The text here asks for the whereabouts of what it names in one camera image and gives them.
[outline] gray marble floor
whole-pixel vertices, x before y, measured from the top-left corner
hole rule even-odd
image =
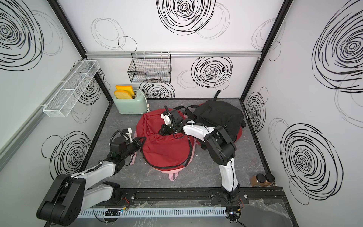
[[[221,100],[241,108],[239,100]],[[176,106],[199,105],[205,100],[148,100],[150,110],[169,108]],[[121,115],[115,105],[112,106],[110,114],[102,129],[100,137],[89,159],[87,168],[97,164],[98,160],[106,158],[110,152],[109,140],[117,129],[131,128],[133,133],[141,115]],[[258,173],[264,173],[260,157],[258,155],[251,132],[247,127],[243,128],[242,137],[236,142],[235,170],[237,180],[241,187],[249,187],[249,179]],[[140,151],[136,154],[134,165],[124,166],[122,170],[106,179],[115,182],[123,188],[127,187],[220,187],[221,175],[218,165],[210,158],[208,151],[196,146],[192,162],[182,171],[175,181],[170,181],[167,174],[164,174],[150,165],[143,159]]]

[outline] black frame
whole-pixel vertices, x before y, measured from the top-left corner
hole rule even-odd
[[[253,81],[256,78],[257,73],[262,66],[262,63],[264,62],[264,60],[267,56],[267,53],[273,43],[273,40],[275,39],[275,36],[276,36],[278,30],[280,29],[280,26],[281,26],[282,22],[284,21],[284,18],[286,16],[287,12],[289,11],[289,8],[290,8],[291,4],[293,3],[293,1],[294,0],[284,0],[282,6],[280,8],[280,11],[277,14],[276,20],[272,26],[272,29],[266,39],[265,45],[262,48],[261,58],[256,62],[255,66],[252,70],[252,73],[247,81],[245,89],[242,93],[242,96],[241,96],[242,102],[245,100],[247,93],[249,92],[249,90],[253,84]]]
[[[51,8],[53,9],[56,16],[58,17],[58,20],[61,22],[62,26],[66,30],[69,38],[73,42],[74,46],[78,50],[81,57],[86,58],[86,49],[83,47],[83,45],[82,45],[81,41],[79,40],[76,32],[73,30],[70,22],[68,21],[64,11],[62,10],[60,4],[58,3],[58,1],[57,0],[48,0],[48,3],[51,6]],[[107,90],[105,84],[103,83],[101,77],[99,76],[98,72],[96,72],[96,74],[94,76],[94,79],[96,80],[97,84],[101,88],[102,92],[105,94],[105,96],[106,96],[107,100],[109,101],[109,103],[113,103],[113,99],[112,99],[109,91]]]
[[[81,57],[85,58],[86,50],[84,49],[82,43],[80,42],[75,31],[73,30],[70,22],[68,21],[66,15],[64,14],[64,11],[62,10],[62,8],[60,7],[60,5],[58,3],[58,1],[57,0],[47,0],[47,1],[48,1],[49,5],[51,6],[51,8],[53,9],[53,11],[55,12],[59,21],[63,25],[64,29],[66,30],[68,36],[72,40],[72,42],[75,45],[76,49],[78,50],[79,54],[81,55]],[[289,10],[289,7],[292,2],[293,2],[293,0],[284,0],[282,7],[277,15],[277,19],[275,20],[274,25],[268,35],[267,41],[262,49],[261,58],[256,63],[256,65],[252,71],[252,74],[247,82],[247,85],[242,93],[240,102],[241,102],[241,106],[242,106],[245,114],[247,114],[247,112],[246,112],[246,108],[243,104],[243,100],[244,100],[244,98],[246,98],[246,95],[262,65],[262,62],[264,61],[264,59],[268,53],[270,46],[272,45],[273,39],[274,39],[275,35],[277,34],[278,29],[280,28],[280,26],[283,22],[283,19],[286,15],[287,11]],[[113,99],[112,99],[110,93],[108,92],[106,86],[104,85],[103,81],[101,80],[98,72],[96,73],[94,78],[97,81],[97,84],[102,89],[103,93],[105,94],[107,100],[109,101],[109,105],[108,105],[108,107],[105,111],[105,114],[103,116],[103,119],[96,131],[96,135],[91,142],[91,146],[90,146],[89,150],[87,151],[86,157],[81,165],[80,171],[85,170],[88,160],[93,152],[93,149],[97,143],[98,137],[102,131],[102,128],[105,124],[107,116],[113,105]],[[261,149],[261,145],[257,139],[257,135],[256,135],[247,115],[246,115],[246,119],[247,119],[248,127],[251,130],[254,142],[256,144],[258,153],[260,155],[262,164],[264,166],[265,172],[269,173],[270,169],[268,167],[265,156]],[[208,203],[210,203],[210,205],[220,204],[220,205],[223,205],[226,207],[230,207],[230,206],[238,207],[239,206],[237,201],[234,201],[232,204],[228,204],[227,202],[225,202],[223,200],[223,198],[219,196],[221,190],[222,190],[221,187],[220,188],[173,188],[173,189],[168,189],[168,188],[133,188],[133,189],[125,188],[125,189],[121,189],[120,193],[122,196],[125,196],[126,198],[128,198],[131,205],[133,205],[137,201],[142,201],[142,200],[151,201],[151,200],[196,200],[197,199],[197,200],[204,200],[206,202],[208,201]],[[244,202],[246,202],[246,204],[248,204],[249,199],[260,199],[260,198],[262,198],[262,199],[264,199],[264,198],[265,199],[282,199],[284,201],[285,207],[289,213],[289,216],[291,218],[293,225],[298,227],[298,224],[297,224],[294,214],[291,210],[291,207],[288,203],[288,200],[286,198],[283,188],[281,188],[281,187],[263,187],[263,188],[242,187],[239,190],[238,197],[241,198]],[[99,205],[105,206],[106,208],[123,206],[123,204],[112,205],[112,204],[108,204],[107,202],[102,202]]]
[[[266,173],[271,173],[270,167],[267,164],[267,160],[265,158],[264,152],[262,151],[261,144],[260,144],[260,142],[259,142],[259,140],[257,138],[257,134],[256,134],[256,132],[255,132],[253,126],[252,126],[252,122],[251,122],[250,118],[247,115],[247,110],[246,110],[245,104],[242,101],[240,101],[240,103],[241,103],[241,107],[242,107],[242,109],[244,111],[244,115],[246,117],[247,125],[248,125],[248,127],[249,127],[249,129],[251,131],[252,138],[253,138],[253,141],[254,141],[254,143],[256,145],[258,154],[260,155],[260,159],[261,159],[262,165],[263,165],[263,167],[265,169],[265,172]]]

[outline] plastic wrap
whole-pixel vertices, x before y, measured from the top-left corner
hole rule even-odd
[[[288,215],[287,211],[280,203],[274,203],[274,204],[266,206],[263,199],[256,199],[256,200],[250,199],[249,205],[259,208],[264,211],[271,211],[276,214],[283,215],[283,216],[287,217],[288,219],[290,219],[290,216]]]

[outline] orange wire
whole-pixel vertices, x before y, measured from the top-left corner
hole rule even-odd
[[[241,197],[240,197],[240,201],[242,202],[243,208],[245,208],[245,205],[243,204]]]
[[[241,210],[241,209],[242,209],[242,208],[241,208],[241,204],[240,204],[240,202],[239,202],[238,200],[237,200],[237,202],[238,202],[238,204],[240,205],[240,210]]]

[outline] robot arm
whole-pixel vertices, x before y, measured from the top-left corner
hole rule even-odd
[[[168,135],[183,132],[205,142],[209,155],[219,165],[222,176],[222,187],[228,192],[228,197],[233,198],[238,193],[238,180],[234,171],[234,157],[236,146],[231,137],[222,126],[207,127],[195,123],[190,119],[183,119],[176,109],[169,110],[165,106],[161,114],[165,125],[160,134]]]
[[[120,132],[121,137],[114,136]],[[72,175],[61,174],[55,178],[37,211],[37,218],[62,226],[70,225],[85,209],[106,200],[120,201],[120,185],[103,182],[103,179],[118,173],[125,165],[125,158],[133,155],[142,146],[140,139],[131,139],[131,129],[117,130],[110,141],[110,153],[98,165]]]

